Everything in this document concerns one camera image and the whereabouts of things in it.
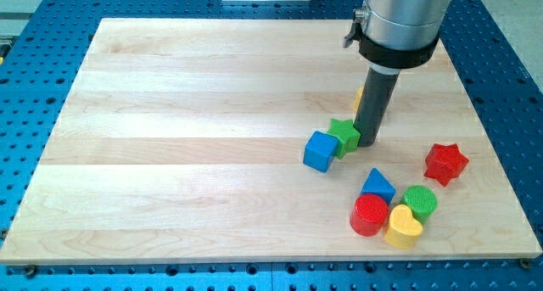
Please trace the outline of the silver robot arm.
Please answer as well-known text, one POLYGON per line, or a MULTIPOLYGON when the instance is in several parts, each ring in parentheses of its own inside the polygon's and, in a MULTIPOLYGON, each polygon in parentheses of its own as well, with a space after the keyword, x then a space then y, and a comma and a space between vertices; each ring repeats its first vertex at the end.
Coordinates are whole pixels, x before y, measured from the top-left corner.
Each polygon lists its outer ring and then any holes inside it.
POLYGON ((397 75, 403 69, 430 60, 439 40, 439 28, 451 0, 363 0, 353 10, 343 47, 359 44, 359 54, 380 74, 397 75))

